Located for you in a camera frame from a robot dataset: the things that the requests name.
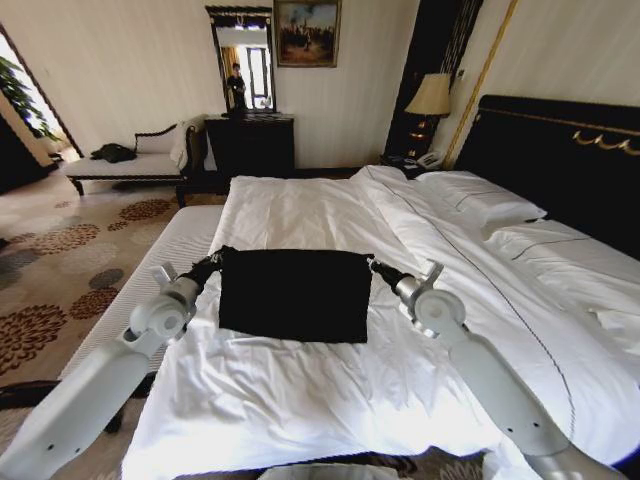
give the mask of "framed painting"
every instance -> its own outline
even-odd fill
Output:
[[[341,0],[277,0],[279,67],[335,67]]]

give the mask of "potted plant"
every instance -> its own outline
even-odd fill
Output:
[[[54,142],[57,143],[60,139],[49,128],[42,112],[34,106],[33,99],[29,95],[29,87],[16,77],[16,71],[22,72],[23,70],[20,66],[0,56],[0,90],[2,90],[2,93],[7,97],[15,111],[18,112],[25,125],[31,130],[31,133],[38,139],[46,139],[43,142],[45,148],[49,153],[52,153],[50,150],[55,145]],[[30,120],[32,118],[37,119],[40,123],[37,128],[31,124]]]

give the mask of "pillowcase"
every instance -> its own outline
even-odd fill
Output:
[[[185,120],[182,122],[178,122],[176,125],[174,137],[173,137],[173,145],[169,151],[169,157],[174,161],[178,169],[182,170],[187,164],[187,160],[189,156],[187,154],[187,130],[189,127],[194,126],[196,129],[204,128],[204,119],[207,115],[198,115],[197,117],[193,117],[189,120]]]
[[[471,172],[430,172],[417,177],[421,188],[441,197],[485,238],[497,228],[544,217],[547,212]]]
[[[555,221],[502,228],[487,244],[594,314],[623,350],[640,356],[640,262]]]
[[[136,153],[169,153],[173,148],[176,126],[155,133],[136,133]]]

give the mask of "black cloth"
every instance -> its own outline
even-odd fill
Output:
[[[117,143],[107,143],[99,150],[91,152],[91,160],[100,160],[102,158],[109,163],[126,162],[136,158],[136,152]]]
[[[243,109],[247,107],[244,101],[244,80],[242,77],[234,77],[231,75],[227,78],[227,87],[233,92],[233,103],[235,109]]]
[[[301,342],[367,342],[367,255],[229,247],[222,252],[221,328]]]

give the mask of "white duvet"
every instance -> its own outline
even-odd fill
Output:
[[[469,328],[496,344],[578,447],[607,463],[633,451],[640,393],[615,347],[481,239],[443,220],[396,172],[366,167],[341,181],[236,178],[211,251],[350,250],[411,273],[437,259],[445,271],[436,286],[462,298]],[[248,301],[251,288],[260,286],[248,278]],[[363,451],[410,455],[435,445],[463,455],[509,446],[437,342],[412,330],[377,276],[362,345],[218,330],[219,295],[214,274],[187,334],[167,349],[123,461],[125,480]],[[521,460],[501,451],[510,452],[504,468]]]

